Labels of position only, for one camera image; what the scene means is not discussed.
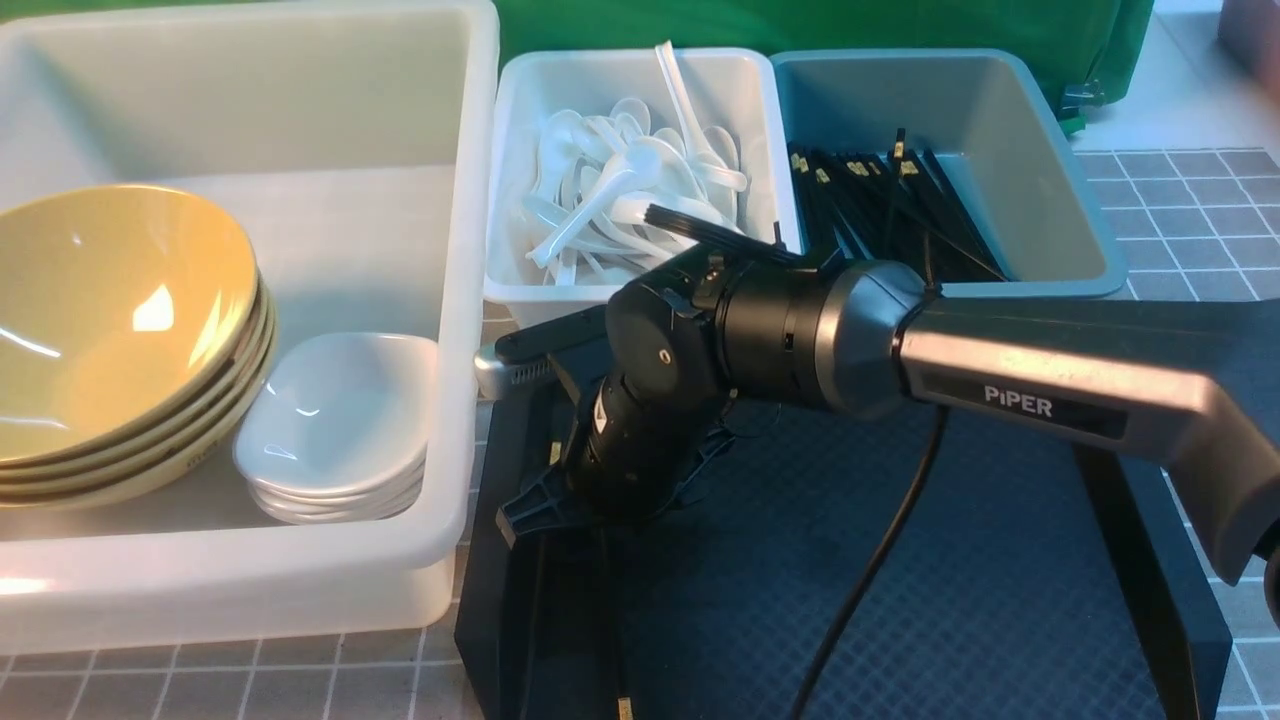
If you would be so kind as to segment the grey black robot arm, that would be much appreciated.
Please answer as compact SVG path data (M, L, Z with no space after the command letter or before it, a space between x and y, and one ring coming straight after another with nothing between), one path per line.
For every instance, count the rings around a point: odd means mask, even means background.
M571 316L497 343L506 364L540 354L576 407L559 459L498 514L508 544L662 512L732 398L858 419L911 400L1158 465L1216 575L1235 584L1265 560L1277 611L1274 299L954 299L899 263L694 249L594 316L604 372L552 346Z

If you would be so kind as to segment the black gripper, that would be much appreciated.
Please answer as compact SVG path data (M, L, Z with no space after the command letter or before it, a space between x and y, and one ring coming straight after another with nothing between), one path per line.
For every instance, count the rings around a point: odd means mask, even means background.
M641 398L622 375L580 397L559 457L503 503L495 524L509 548L562 532L654 521L733 445L722 425L728 392L678 407Z

